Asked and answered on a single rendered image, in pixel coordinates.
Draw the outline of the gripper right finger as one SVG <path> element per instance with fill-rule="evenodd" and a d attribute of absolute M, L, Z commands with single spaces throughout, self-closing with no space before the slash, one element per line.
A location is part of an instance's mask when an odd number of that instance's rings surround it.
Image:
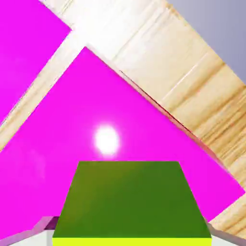
<path fill-rule="evenodd" d="M 212 236 L 215 236 L 219 239 L 223 239 L 224 241 L 233 243 L 237 246 L 246 246 L 246 239 L 230 234 L 225 230 L 223 230 L 223 226 L 222 226 L 222 223 L 224 222 L 223 220 L 221 221 L 218 218 L 214 218 L 210 221 L 206 218 L 204 219 L 209 228 L 209 232 Z"/>

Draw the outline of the large magenta box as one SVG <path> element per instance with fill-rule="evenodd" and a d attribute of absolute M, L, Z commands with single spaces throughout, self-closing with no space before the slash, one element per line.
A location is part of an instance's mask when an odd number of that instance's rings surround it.
<path fill-rule="evenodd" d="M 39 0 L 0 0 L 0 123 L 70 30 Z"/>
<path fill-rule="evenodd" d="M 244 195 L 200 146 L 83 49 L 0 152 L 0 240 L 60 216 L 82 161 L 175 161 L 202 216 Z"/>

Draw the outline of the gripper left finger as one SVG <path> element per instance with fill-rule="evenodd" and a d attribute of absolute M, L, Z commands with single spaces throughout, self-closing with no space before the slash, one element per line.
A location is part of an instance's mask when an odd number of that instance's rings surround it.
<path fill-rule="evenodd" d="M 59 216 L 45 216 L 31 230 L 0 240 L 0 246 L 53 246 L 52 236 Z"/>

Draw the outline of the small yellow-green cube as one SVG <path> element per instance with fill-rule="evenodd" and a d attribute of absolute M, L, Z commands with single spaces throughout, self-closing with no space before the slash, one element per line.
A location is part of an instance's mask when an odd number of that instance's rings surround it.
<path fill-rule="evenodd" d="M 175 161 L 82 161 L 53 246 L 211 246 L 212 238 Z"/>

